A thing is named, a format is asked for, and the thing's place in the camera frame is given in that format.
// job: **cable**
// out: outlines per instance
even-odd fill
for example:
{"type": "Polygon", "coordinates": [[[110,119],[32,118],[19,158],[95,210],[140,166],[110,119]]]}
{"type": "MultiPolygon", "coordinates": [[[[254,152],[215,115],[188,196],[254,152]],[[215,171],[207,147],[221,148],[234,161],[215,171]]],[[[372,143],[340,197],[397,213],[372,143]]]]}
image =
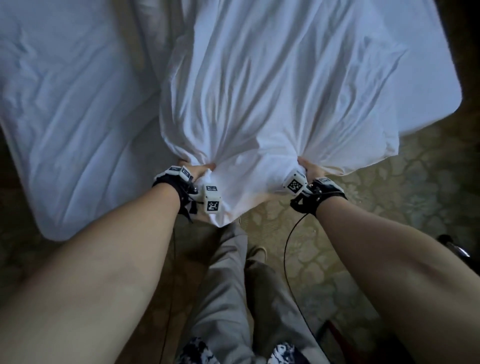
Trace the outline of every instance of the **cable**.
{"type": "Polygon", "coordinates": [[[172,316],[172,306],[173,306],[173,291],[175,289],[175,260],[177,255],[177,248],[176,248],[176,241],[175,241],[175,228],[173,229],[173,267],[172,267],[172,294],[170,297],[170,308],[168,309],[168,319],[167,319],[167,327],[165,328],[165,336],[163,338],[163,345],[162,345],[162,353],[160,354],[160,360],[158,364],[162,363],[163,352],[165,351],[165,344],[167,343],[167,334],[168,334],[168,326],[170,325],[170,317],[172,316]]]}
{"type": "Polygon", "coordinates": [[[290,234],[288,234],[287,241],[285,242],[285,249],[283,250],[283,273],[285,274],[285,280],[287,281],[288,290],[290,291],[290,295],[293,298],[293,302],[295,302],[295,304],[297,305],[297,307],[299,309],[299,312],[300,312],[300,315],[303,317],[303,320],[305,321],[305,324],[307,325],[308,330],[310,330],[310,333],[312,334],[312,336],[315,337],[315,334],[310,329],[310,326],[308,326],[307,320],[305,319],[305,316],[303,315],[303,312],[300,310],[300,306],[297,302],[297,299],[295,298],[295,295],[293,294],[292,288],[290,287],[290,282],[288,281],[288,276],[287,276],[287,264],[285,262],[285,258],[287,256],[288,241],[290,240],[290,236],[292,235],[292,233],[295,230],[295,228],[297,227],[297,225],[300,224],[300,221],[302,221],[304,218],[306,218],[307,215],[308,214],[303,215],[300,218],[300,220],[298,220],[297,223],[293,226],[292,230],[290,231],[290,234]]]}

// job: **person's right arm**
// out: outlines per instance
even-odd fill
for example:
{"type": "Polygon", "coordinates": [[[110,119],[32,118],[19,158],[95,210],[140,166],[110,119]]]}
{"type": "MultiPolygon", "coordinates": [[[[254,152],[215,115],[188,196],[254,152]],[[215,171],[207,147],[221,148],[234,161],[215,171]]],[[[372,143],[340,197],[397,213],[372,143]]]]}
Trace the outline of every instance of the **person's right arm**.
{"type": "Polygon", "coordinates": [[[480,277],[467,265],[428,235],[342,197],[323,201],[316,216],[418,363],[479,362],[480,277]]]}

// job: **forearm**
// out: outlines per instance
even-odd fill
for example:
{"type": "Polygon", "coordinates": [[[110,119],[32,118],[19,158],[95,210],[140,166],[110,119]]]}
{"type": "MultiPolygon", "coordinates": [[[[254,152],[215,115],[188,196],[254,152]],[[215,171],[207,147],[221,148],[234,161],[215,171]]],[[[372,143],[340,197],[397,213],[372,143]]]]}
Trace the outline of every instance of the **forearm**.
{"type": "Polygon", "coordinates": [[[341,197],[321,203],[317,218],[346,268],[417,360],[467,363],[480,354],[480,279],[450,251],[341,197]]]}
{"type": "Polygon", "coordinates": [[[114,362],[155,291],[179,207],[160,184],[67,242],[0,313],[0,362],[114,362]]]}

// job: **pants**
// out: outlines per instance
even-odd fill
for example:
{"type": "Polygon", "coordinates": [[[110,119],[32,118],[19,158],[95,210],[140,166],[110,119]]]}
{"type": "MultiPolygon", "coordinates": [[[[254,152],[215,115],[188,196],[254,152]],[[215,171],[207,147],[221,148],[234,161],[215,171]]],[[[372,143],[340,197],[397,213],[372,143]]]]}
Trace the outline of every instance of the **pants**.
{"type": "Polygon", "coordinates": [[[311,364],[328,363],[281,278],[266,264],[245,261],[247,235],[239,225],[228,226],[220,243],[183,329],[177,355],[191,338],[200,337],[221,364],[260,364],[286,341],[311,364]],[[255,322],[253,347],[245,301],[255,322]]]}

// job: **beige shoe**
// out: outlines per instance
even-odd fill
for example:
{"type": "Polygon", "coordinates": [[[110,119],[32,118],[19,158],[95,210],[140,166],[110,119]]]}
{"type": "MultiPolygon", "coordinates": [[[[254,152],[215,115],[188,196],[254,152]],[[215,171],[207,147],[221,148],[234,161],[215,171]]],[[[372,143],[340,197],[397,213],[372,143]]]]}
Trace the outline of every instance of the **beige shoe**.
{"type": "Polygon", "coordinates": [[[267,260],[267,250],[262,246],[253,246],[247,253],[247,259],[256,260],[265,263],[267,260]]]}

